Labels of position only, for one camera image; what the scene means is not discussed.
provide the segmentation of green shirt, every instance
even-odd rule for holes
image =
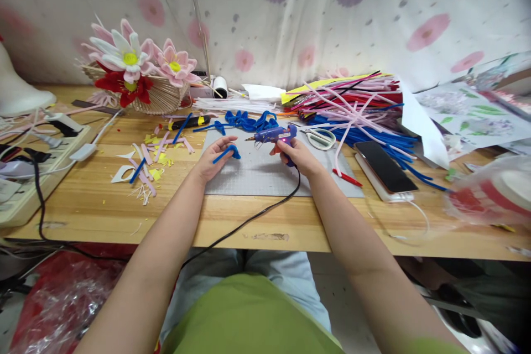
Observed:
[[[337,340],[262,275],[225,278],[186,313],[161,353],[343,353]]]

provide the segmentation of red pen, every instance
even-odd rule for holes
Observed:
[[[339,175],[339,174],[337,173],[337,170],[336,170],[336,169],[332,169],[332,171],[333,171],[335,174]],[[359,187],[363,187],[363,185],[361,184],[361,182],[359,182],[359,181],[353,179],[352,177],[350,177],[349,175],[346,175],[345,173],[341,173],[341,178],[344,179],[345,181],[348,181],[348,182],[351,183],[351,184],[354,184],[354,185],[359,186]]]

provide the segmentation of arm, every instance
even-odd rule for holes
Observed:
[[[280,141],[277,145],[308,177],[330,247],[360,296],[382,353],[411,352],[408,346],[415,339],[426,337],[459,347],[323,165],[305,145],[297,140],[292,140],[292,144],[293,148]]]
[[[232,156],[235,136],[207,148],[146,234],[76,354],[151,354],[199,221],[205,185]]]

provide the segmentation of wooden table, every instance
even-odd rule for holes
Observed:
[[[70,104],[73,100],[86,100],[94,92],[86,86],[47,86],[58,97],[58,102]],[[79,122],[92,122],[99,129],[109,116],[87,111],[73,118]],[[103,136],[98,152],[89,160],[76,164],[46,202],[45,234],[55,240],[139,243],[150,226],[166,206],[183,178],[198,160],[205,132],[185,131],[196,149],[188,154],[185,148],[174,150],[175,164],[166,171],[157,188],[157,196],[147,206],[128,196],[132,186],[127,183],[111,184],[111,176],[125,159],[116,155],[132,150],[131,143],[140,144],[155,126],[163,122],[161,117],[146,116],[133,111],[119,117]],[[427,239],[399,241],[389,234],[407,237],[423,233],[425,222],[420,212],[408,203],[386,204],[382,202],[353,157],[353,150],[344,146],[349,165],[356,178],[363,184],[365,198],[351,199],[368,223],[374,228],[389,250],[400,256],[461,257],[528,261],[511,253],[507,246],[527,248],[531,246],[531,234],[523,228],[516,233],[502,231],[491,226],[472,226],[449,217],[443,211],[443,196],[438,190],[417,183],[415,203],[427,214],[431,232]],[[465,172],[463,162],[485,165],[492,160],[488,150],[475,151],[453,163],[453,167]],[[415,161],[420,172],[433,177],[437,184],[449,186],[444,181],[446,171],[431,169],[423,162]],[[199,228],[194,246],[208,246],[215,239],[234,229],[242,221],[279,200],[271,196],[217,196],[205,197]],[[8,238],[38,238],[39,212],[31,221],[16,228],[4,229],[1,234]],[[293,251],[329,252],[330,246],[315,205],[309,197],[294,197],[286,204],[254,220],[220,247],[248,249],[277,249]]]

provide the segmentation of gray cutting mat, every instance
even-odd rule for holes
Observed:
[[[269,155],[269,152],[273,149],[273,143],[264,143],[259,150],[256,150],[254,141],[245,141],[253,133],[227,126],[225,126],[225,132],[228,136],[238,137],[236,146],[242,158],[240,160],[231,158],[218,175],[206,185],[206,194],[287,196],[295,189],[298,181],[297,169],[287,167],[280,161],[279,155]],[[219,131],[215,129],[209,130],[205,138],[203,151],[221,137],[222,135]],[[325,166],[326,170],[330,171],[330,175],[332,175],[347,197],[363,197],[363,192],[359,187],[340,179],[332,172],[334,154],[338,143],[332,149],[322,151],[314,148],[308,142],[304,133],[298,132],[297,139],[310,148],[310,151]],[[339,156],[339,166],[343,173],[354,177],[354,173],[342,153]],[[295,196],[311,196],[310,184],[303,175],[300,177],[300,188]]]

